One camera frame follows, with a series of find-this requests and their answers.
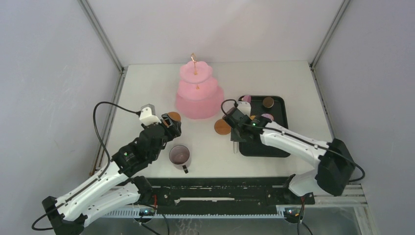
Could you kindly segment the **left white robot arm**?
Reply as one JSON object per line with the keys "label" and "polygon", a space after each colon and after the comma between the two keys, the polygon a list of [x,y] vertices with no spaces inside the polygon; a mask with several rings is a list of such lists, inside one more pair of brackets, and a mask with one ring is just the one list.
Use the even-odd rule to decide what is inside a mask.
{"label": "left white robot arm", "polygon": [[181,122],[163,114],[161,119],[140,115],[139,137],[121,147],[105,168],[58,198],[42,201],[57,235],[79,235],[96,219],[128,204],[149,204],[152,186],[136,173],[155,161],[166,144],[181,135]]}

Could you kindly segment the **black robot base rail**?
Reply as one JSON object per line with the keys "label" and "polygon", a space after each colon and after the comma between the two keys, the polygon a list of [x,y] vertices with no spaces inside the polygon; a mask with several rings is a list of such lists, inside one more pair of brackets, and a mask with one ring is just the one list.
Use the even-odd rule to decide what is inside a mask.
{"label": "black robot base rail", "polygon": [[289,191],[287,177],[148,178],[151,192],[138,204],[165,215],[272,215],[278,207],[315,204],[314,195]]}

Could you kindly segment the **pink-tipped metal tongs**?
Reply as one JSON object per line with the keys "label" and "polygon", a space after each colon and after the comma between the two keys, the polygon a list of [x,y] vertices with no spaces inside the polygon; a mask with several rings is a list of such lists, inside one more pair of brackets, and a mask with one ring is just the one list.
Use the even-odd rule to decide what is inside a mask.
{"label": "pink-tipped metal tongs", "polygon": [[233,149],[234,154],[238,153],[238,151],[239,151],[238,142],[236,142],[236,141],[232,142],[232,149]]}

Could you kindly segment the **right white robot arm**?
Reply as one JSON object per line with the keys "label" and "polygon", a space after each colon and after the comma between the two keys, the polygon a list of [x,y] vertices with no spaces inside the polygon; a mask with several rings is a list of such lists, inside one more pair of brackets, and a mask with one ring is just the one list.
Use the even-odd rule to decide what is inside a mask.
{"label": "right white robot arm", "polygon": [[339,139],[326,142],[307,138],[269,118],[258,116],[251,119],[236,107],[227,111],[223,119],[243,141],[259,142],[283,150],[313,167],[289,179],[288,187],[283,190],[283,199],[287,203],[297,203],[302,196],[317,191],[342,195],[357,166]]}

